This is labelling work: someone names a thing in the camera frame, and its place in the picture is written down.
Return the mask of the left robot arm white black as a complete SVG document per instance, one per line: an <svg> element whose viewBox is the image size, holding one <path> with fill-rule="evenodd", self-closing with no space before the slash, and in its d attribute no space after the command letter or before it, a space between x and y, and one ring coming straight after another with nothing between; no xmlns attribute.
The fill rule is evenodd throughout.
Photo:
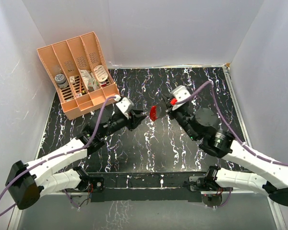
<svg viewBox="0 0 288 230"><path fill-rule="evenodd" d="M105 138L115 132L136 129L146 117L139 109L132 109L126 115L118 108L113 115L104 110L101 118L92 118L80 134L59 149L28 163L14 163L5 185L16 206L27 209L42 196L64 189L85 191L90 177L84 170L74 168L62 173L60 170L99 151L105 145Z"/></svg>

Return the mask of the red keyring with keys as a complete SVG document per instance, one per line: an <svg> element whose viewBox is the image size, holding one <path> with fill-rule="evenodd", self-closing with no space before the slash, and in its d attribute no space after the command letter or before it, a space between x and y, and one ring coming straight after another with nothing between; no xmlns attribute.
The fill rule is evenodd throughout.
<svg viewBox="0 0 288 230"><path fill-rule="evenodd" d="M149 117L152 121L156 121L167 114L167 105L164 100L151 107Z"/></svg>

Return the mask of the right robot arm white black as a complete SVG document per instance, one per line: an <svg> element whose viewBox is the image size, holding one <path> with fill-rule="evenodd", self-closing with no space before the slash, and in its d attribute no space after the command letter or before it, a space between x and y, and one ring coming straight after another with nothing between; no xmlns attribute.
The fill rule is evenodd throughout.
<svg viewBox="0 0 288 230"><path fill-rule="evenodd" d="M248 169L248 172L230 171L219 166L210 166L204 177L189 179L190 189L198 191L239 188L269 197L272 201L288 207L288 167L263 160L260 153L252 155L233 134L217 128L218 117L208 108L196 112L185 103L175 109L176 99L162 96L161 108L178 122L191 140L201 141L199 148L210 156L231 161Z"/></svg>

